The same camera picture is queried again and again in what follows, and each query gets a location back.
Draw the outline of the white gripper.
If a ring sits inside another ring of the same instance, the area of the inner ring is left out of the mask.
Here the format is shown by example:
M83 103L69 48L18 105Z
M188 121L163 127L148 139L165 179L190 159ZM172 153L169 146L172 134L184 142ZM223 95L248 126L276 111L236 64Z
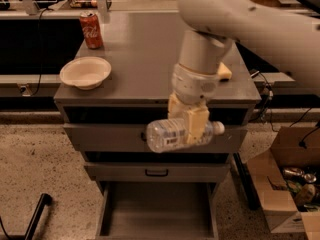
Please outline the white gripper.
M186 143L194 145L202 137L209 118L206 105L191 106L185 111L185 105L210 100L219 83L217 74L200 74L176 64L172 73L173 92L168 100L168 118L182 118L187 130Z

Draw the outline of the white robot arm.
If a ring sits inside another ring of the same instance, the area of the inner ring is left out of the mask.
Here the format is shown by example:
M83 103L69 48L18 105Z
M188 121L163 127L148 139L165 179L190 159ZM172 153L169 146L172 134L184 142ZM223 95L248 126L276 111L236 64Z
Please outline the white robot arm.
M319 21L250 0L177 0L184 34L172 76L168 118L180 118L184 141L200 142L209 119L206 101L232 42L238 42L279 71L290 73L309 92L320 94Z

